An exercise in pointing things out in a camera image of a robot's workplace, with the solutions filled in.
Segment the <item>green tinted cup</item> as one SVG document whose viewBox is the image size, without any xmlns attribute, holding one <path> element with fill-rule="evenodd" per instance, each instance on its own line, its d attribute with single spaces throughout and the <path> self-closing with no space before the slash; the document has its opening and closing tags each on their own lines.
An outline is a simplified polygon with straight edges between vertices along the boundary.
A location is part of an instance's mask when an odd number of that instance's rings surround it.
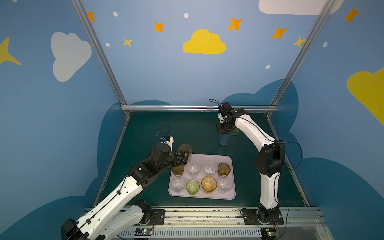
<svg viewBox="0 0 384 240">
<path fill-rule="evenodd" d="M 236 129 L 233 133 L 234 136 L 238 136 L 240 134 L 240 130 L 239 129 Z"/>
</svg>

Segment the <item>dark olive cup back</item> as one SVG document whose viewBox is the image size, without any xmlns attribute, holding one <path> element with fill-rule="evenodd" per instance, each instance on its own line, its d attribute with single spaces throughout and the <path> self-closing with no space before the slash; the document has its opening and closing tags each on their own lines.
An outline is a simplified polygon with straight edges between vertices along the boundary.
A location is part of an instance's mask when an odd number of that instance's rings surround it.
<svg viewBox="0 0 384 240">
<path fill-rule="evenodd" d="M 185 170 L 185 166 L 172 167 L 172 173 L 175 176 L 182 176 Z"/>
</svg>

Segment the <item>tall pale blue cup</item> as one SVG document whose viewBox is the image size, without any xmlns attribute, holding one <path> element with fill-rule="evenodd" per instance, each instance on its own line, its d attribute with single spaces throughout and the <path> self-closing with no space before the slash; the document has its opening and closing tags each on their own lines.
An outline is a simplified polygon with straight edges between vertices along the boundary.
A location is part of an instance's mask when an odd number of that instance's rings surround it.
<svg viewBox="0 0 384 240">
<path fill-rule="evenodd" d="M 222 146 L 227 146 L 233 138 L 233 134 L 221 134 L 219 135 L 219 143 Z"/>
</svg>

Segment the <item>tall yellow plastic cup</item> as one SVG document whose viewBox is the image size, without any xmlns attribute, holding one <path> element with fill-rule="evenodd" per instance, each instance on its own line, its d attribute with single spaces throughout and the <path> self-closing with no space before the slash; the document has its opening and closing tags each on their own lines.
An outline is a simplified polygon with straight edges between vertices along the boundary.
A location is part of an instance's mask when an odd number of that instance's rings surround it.
<svg viewBox="0 0 384 240">
<path fill-rule="evenodd" d="M 179 154 L 187 158 L 187 164 L 192 160 L 193 147 L 190 144 L 182 144 L 179 146 Z"/>
</svg>

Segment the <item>clear faceted glass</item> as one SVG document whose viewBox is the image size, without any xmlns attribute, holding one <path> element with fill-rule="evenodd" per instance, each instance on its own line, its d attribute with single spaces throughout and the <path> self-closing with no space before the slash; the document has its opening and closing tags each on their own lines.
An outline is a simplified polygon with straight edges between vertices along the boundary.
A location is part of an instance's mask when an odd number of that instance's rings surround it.
<svg viewBox="0 0 384 240">
<path fill-rule="evenodd" d="M 182 176 L 174 176 L 170 181 L 170 187 L 176 193 L 181 193 L 185 185 L 185 179 Z"/>
<path fill-rule="evenodd" d="M 207 176 L 214 176 L 217 173 L 217 166 L 215 163 L 206 163 L 203 167 L 203 172 Z"/>
<path fill-rule="evenodd" d="M 217 183 L 218 191 L 222 194 L 230 192 L 234 187 L 232 178 L 230 178 L 229 176 L 220 176 Z"/>
<path fill-rule="evenodd" d="M 191 177 L 197 176 L 201 171 L 201 167 L 196 163 L 188 163 L 186 168 L 189 176 Z"/>
</svg>

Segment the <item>small green cup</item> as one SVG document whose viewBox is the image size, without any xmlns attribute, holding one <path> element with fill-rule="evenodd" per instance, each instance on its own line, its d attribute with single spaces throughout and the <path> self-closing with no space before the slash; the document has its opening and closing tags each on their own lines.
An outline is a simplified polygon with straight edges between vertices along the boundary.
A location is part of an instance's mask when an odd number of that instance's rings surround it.
<svg viewBox="0 0 384 240">
<path fill-rule="evenodd" d="M 186 190 L 190 195 L 195 195 L 200 190 L 200 183 L 197 180 L 191 179 L 186 183 Z"/>
</svg>

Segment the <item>lilac plastic tray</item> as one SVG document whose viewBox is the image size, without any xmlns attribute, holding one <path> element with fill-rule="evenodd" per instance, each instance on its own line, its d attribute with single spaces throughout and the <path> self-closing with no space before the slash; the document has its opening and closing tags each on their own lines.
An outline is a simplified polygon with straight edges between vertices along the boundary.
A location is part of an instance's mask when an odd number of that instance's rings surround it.
<svg viewBox="0 0 384 240">
<path fill-rule="evenodd" d="M 232 178 L 232 181 L 233 181 L 233 184 L 234 184 L 234 187 L 233 189 L 228 192 L 228 193 L 225 193 L 225 194 L 222 194 L 218 191 L 218 183 L 217 183 L 217 188 L 214 192 L 208 194 L 206 193 L 202 186 L 201 186 L 201 181 L 204 177 L 206 177 L 207 175 L 204 174 L 203 172 L 203 167 L 206 163 L 215 163 L 216 166 L 217 166 L 217 173 L 212 176 L 216 179 L 216 181 L 218 181 L 219 179 L 219 175 L 218 175 L 218 165 L 220 163 L 226 163 L 228 164 L 230 167 L 231 167 L 231 173 L 228 175 L 230 178 Z M 233 172 L 233 164 L 232 164 L 232 159 L 228 156 L 217 156 L 217 155 L 201 155 L 201 154 L 192 154 L 192 160 L 190 163 L 196 163 L 198 164 L 200 167 L 201 167 L 201 171 L 200 173 L 195 176 L 195 177 L 191 177 L 189 176 L 188 172 L 187 172 L 187 168 L 186 168 L 186 165 L 185 165 L 185 170 L 184 170 L 184 173 L 182 175 L 182 177 L 185 179 L 185 183 L 187 183 L 187 181 L 191 180 L 191 179 L 194 179 L 194 180 L 197 180 L 199 183 L 200 183 L 200 190 L 197 194 L 195 195 L 190 195 L 187 190 L 186 190 L 186 185 L 185 185 L 185 188 L 183 189 L 183 191 L 181 193 L 176 193 L 174 192 L 171 187 L 170 187 L 170 183 L 169 183 L 169 194 L 173 197 L 184 197 L 184 198 L 201 198 L 201 199 L 215 199 L 215 200 L 233 200 L 236 196 L 236 187 L 235 187 L 235 179 L 234 179 L 234 172 Z M 171 179 L 174 177 L 175 175 L 172 173 L 171 174 L 171 178 L 170 178 L 170 181 Z"/>
</svg>

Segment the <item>brown amber short cup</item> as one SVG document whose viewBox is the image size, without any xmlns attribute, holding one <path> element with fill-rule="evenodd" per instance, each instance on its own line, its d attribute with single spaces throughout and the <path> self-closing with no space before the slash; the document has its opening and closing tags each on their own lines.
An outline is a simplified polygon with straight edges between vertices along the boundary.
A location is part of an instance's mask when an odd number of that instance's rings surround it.
<svg viewBox="0 0 384 240">
<path fill-rule="evenodd" d="M 220 163 L 218 165 L 218 175 L 221 176 L 228 176 L 231 173 L 231 167 L 226 163 Z"/>
</svg>

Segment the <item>yellow short cup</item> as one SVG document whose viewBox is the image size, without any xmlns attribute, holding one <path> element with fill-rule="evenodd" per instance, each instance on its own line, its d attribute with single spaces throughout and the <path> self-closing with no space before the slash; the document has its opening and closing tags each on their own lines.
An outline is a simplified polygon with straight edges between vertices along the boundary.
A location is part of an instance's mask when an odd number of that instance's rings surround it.
<svg viewBox="0 0 384 240">
<path fill-rule="evenodd" d="M 206 176 L 202 179 L 201 186 L 206 193 L 210 194 L 216 190 L 217 181 L 212 176 Z"/>
</svg>

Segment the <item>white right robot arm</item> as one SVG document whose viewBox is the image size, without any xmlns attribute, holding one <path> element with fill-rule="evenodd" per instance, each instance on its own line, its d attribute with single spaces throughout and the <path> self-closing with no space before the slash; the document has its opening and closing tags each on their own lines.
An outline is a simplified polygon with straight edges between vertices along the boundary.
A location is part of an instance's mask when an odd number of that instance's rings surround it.
<svg viewBox="0 0 384 240">
<path fill-rule="evenodd" d="M 242 131 L 259 151 L 256 168 L 261 175 L 261 196 L 258 220 L 268 224 L 281 215 L 278 201 L 279 180 L 285 161 L 286 144 L 277 141 L 259 127 L 243 108 L 234 109 L 228 102 L 218 106 L 218 134 L 229 134 L 235 129 Z"/>
</svg>

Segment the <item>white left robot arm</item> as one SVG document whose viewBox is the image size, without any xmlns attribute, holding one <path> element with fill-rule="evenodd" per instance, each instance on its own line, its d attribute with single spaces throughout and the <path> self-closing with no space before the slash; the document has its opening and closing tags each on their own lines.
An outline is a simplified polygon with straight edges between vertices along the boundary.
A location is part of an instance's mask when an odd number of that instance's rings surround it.
<svg viewBox="0 0 384 240">
<path fill-rule="evenodd" d="M 120 213 L 135 196 L 158 179 L 160 173 L 188 163 L 189 151 L 172 151 L 170 142 L 158 143 L 141 162 L 132 166 L 121 183 L 97 206 L 78 220 L 68 219 L 61 226 L 63 240 L 110 240 L 129 226 L 147 224 L 152 207 L 138 201 Z"/>
</svg>

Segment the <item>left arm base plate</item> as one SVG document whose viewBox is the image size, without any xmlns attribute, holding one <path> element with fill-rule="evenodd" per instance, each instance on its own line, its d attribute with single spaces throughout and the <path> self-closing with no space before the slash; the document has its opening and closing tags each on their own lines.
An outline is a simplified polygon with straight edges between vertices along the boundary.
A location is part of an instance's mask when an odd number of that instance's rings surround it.
<svg viewBox="0 0 384 240">
<path fill-rule="evenodd" d="M 149 226 L 162 226 L 165 220 L 165 210 L 164 209 L 154 209 L 151 212 L 146 212 L 143 215 L 142 220 L 139 225 Z"/>
</svg>

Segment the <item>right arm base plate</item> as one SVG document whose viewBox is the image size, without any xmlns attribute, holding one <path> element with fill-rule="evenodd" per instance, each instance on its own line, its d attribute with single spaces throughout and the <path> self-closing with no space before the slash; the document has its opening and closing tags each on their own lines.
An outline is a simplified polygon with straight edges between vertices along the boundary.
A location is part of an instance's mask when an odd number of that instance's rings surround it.
<svg viewBox="0 0 384 240">
<path fill-rule="evenodd" d="M 240 214 L 245 225 L 283 225 L 285 223 L 278 208 L 268 210 L 242 208 Z"/>
</svg>

